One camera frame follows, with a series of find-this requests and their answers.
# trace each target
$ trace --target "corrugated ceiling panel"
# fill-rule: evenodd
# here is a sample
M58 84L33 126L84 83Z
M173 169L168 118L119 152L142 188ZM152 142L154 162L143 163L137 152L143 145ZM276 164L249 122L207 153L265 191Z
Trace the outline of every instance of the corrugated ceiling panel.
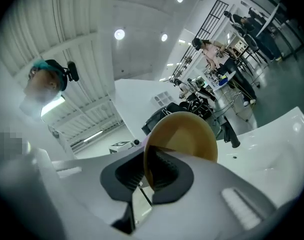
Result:
M95 95L104 97L104 91L97 72L97 66L94 60L94 54L98 54L97 50L93 49L92 42L86 42L80 45L80 51L83 58L84 68L89 76L90 84L93 86Z
M100 0L89 0L90 12L90 33L97 31L97 23L99 20L98 9Z
M19 67L15 64L15 58L8 49L4 31L0 25L0 59L8 69L9 73L13 76L19 70Z
M81 128L88 129L93 126L92 123L88 122L88 120L84 116L80 116L74 120L77 125L80 125Z
M99 114L94 112L94 110L89 111L87 114L93 121L97 123L103 120L103 118Z
M84 8L88 10L86 5L88 3L88 0L73 0L73 11L75 16L75 30L76 35L80 36L83 33L89 32L89 28L87 29L86 26L88 26L89 21L86 20L86 12L84 11Z
M74 2L75 0L59 0L62 30L66 40L76 37Z
M72 106L70 106L67 102L64 102L63 104L59 105L57 107L59 110L61 110L65 116L73 113L74 111L76 111Z
M94 102L97 100L100 96L95 92L94 87L93 87L93 82L90 79L90 76L88 74L88 70L86 69L85 63L84 63L84 58L82 57L84 55L84 52L81 52L81 49L77 47L73 47L69 49L71 59L77 64L78 67L78 72L80 76L79 83L84 89L85 93L87 93L88 98L90 99L91 102Z
M45 36L51 47L63 42L59 40L57 33L57 24L54 17L53 3L55 0L39 0L41 15L43 17L43 25L45 30Z
M87 128L90 128L90 127L93 126L92 122L95 122L96 124L99 122L99 121L95 121L95 120L89 121L88 117L89 117L88 115L87 116L84 116L84 115L80 116L80 119L82 120L83 124L87 126Z
M47 39L44 20L45 17L41 12L40 0L23 0L26 21L30 29L33 41L40 53L47 51L51 44Z
M75 105L77 105L80 108L91 103L91 101L87 99L86 94L83 92L79 81L69 82L66 90L64 91L64 95L71 98L75 103Z

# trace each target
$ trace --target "table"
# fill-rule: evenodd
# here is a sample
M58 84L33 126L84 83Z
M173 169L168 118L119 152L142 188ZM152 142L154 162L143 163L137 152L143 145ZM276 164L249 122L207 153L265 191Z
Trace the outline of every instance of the table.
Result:
M271 13L270 17L268 17L268 19L266 20L266 23L263 25L263 27L261 28L261 30L258 32L258 34L256 35L256 37L258 37L259 34L261 34L266 28L267 26L271 23L271 21L274 19L274 16L276 14L277 9L279 8L280 4L278 4L275 9L273 10L273 12Z
M213 89L213 92L218 91L218 90L222 89L223 87L225 87L228 84L228 82L235 76L235 74L236 74L235 71L233 71L231 74L229 74L229 76L227 77L227 82L224 83L223 85Z

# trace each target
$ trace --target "desk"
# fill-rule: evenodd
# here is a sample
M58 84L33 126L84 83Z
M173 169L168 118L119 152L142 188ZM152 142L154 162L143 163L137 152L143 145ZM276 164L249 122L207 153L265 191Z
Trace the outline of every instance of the desk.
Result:
M235 76L235 74L236 74L236 72L233 71L233 72L227 77L227 82L224 83L223 85L221 85L221 86L219 86L219 87L213 89L213 92L218 91L218 90L222 89L223 87L225 87L225 86L228 84L228 82Z

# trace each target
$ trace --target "gray floor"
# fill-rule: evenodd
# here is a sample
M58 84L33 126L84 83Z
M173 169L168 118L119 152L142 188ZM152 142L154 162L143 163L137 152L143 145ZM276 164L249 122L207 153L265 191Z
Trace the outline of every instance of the gray floor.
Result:
M291 56L285 61L274 61L269 64L258 64L250 60L253 66L253 79L257 78L256 81L260 82L260 88L253 87L257 95L256 105L244 109L242 97L239 96L234 102L234 110L241 111L239 116L231 107L226 107L216 114L221 115L225 112L237 135L261 127L294 107L299 107L304 114L304 49L297 53L297 57L298 60ZM248 74L243 73L243 75L250 83L252 82ZM228 92L227 96L232 98L234 90ZM216 110L220 110L227 104L225 97L221 97L212 105ZM214 132L218 131L218 127L213 124L211 126Z

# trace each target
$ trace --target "person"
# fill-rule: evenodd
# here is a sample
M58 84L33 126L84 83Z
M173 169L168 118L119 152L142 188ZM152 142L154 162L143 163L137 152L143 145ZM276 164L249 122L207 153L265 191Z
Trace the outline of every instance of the person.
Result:
M52 161L75 159L64 136L41 120L42 108L66 89L67 76L55 60L40 60L30 69L23 89L0 60L0 163L22 155L6 149L12 142L28 143Z
M251 16L251 18L255 19L262 26L266 23L264 16L260 12L258 12L255 8L250 7L250 9L248 10L248 14Z
M187 79L187 82L189 83L190 86L193 86L194 89L195 89L196 91L198 91L199 93L208 96L208 97L209 97L212 101L214 101L214 102L216 101L216 97L215 97L215 96L213 96L213 95L212 95L209 91L207 91L204 87L198 87L198 86L197 86L197 83L192 82L192 79L191 79L191 78L188 78L188 79Z
M255 40L257 47L269 58L271 62L273 60L279 61L282 59L280 50L266 29L258 37L256 36L261 30L262 25L254 18L242 18L241 16L231 14L228 11L225 11L223 14L229 18L231 25L242 37L246 34L250 35Z
M197 51L200 49L203 50L203 54L210 62L212 70L216 69L221 75L224 75L226 72L229 74L236 72L233 80L239 85L238 88L240 91L243 92L243 105L245 107L256 102L254 89L238 70L234 61L225 53L224 45L217 41L200 40L198 38L192 41L192 45Z
M195 92L197 89L194 88L194 86L190 86L188 84L183 83L180 79L176 79L174 81L175 85L179 86L180 90L182 91L182 95L180 97L185 97L188 101L193 101L197 99L197 96Z
M235 53L236 57L240 55L239 51L235 48L232 48L233 52Z

